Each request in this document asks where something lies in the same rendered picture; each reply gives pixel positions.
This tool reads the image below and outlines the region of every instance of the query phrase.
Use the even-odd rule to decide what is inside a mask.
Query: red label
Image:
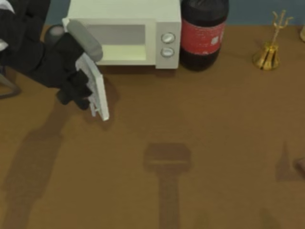
[[[209,55],[216,52],[224,36],[225,23],[215,27],[199,27],[182,21],[181,46],[187,52]]]

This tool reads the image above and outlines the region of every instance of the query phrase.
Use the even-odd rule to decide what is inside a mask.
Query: golden trident
[[[283,10],[279,22],[277,23],[276,21],[278,19],[278,15],[276,12],[273,12],[274,20],[272,24],[275,27],[275,32],[272,41],[266,42],[264,44],[264,48],[253,56],[253,63],[259,69],[269,71],[276,69],[279,66],[280,63],[278,57],[279,46],[276,43],[276,39],[278,37],[280,30],[286,28],[287,25],[289,24],[289,21],[293,19],[293,17],[286,18],[284,25],[282,25],[285,14],[286,11]]]

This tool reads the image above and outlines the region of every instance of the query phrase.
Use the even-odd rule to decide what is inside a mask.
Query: person
[[[59,34],[56,42],[40,40],[50,3],[51,0],[0,0],[0,65],[48,88],[59,89],[57,97],[62,104],[73,101],[87,110],[92,94],[87,87],[88,77],[75,66],[84,48],[67,32]]]

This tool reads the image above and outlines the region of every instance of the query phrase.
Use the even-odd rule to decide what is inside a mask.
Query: sleeve
[[[7,0],[0,0],[0,10],[9,10],[14,13],[14,9]],[[0,39],[0,52],[5,50],[8,47],[8,44]]]

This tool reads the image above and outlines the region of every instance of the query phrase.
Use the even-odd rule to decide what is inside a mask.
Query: microwave window
[[[145,25],[88,25],[100,42],[104,62],[146,61]]]

